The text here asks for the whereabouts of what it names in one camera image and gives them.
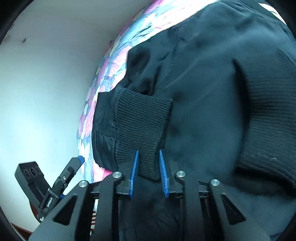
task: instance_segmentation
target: bed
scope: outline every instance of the bed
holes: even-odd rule
[[[160,31],[176,25],[216,0],[157,0],[133,16],[111,42],[111,47],[98,65],[88,90],[84,111],[77,131],[79,155],[84,156],[84,179],[90,183],[103,180],[111,172],[95,163],[91,131],[99,92],[113,89],[126,73],[128,51]]]

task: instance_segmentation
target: wall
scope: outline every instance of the wall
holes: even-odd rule
[[[37,227],[16,167],[36,161],[52,185],[77,156],[76,131],[97,64],[147,3],[35,0],[8,32],[0,45],[0,206],[9,221]],[[67,192],[81,179],[78,172]]]

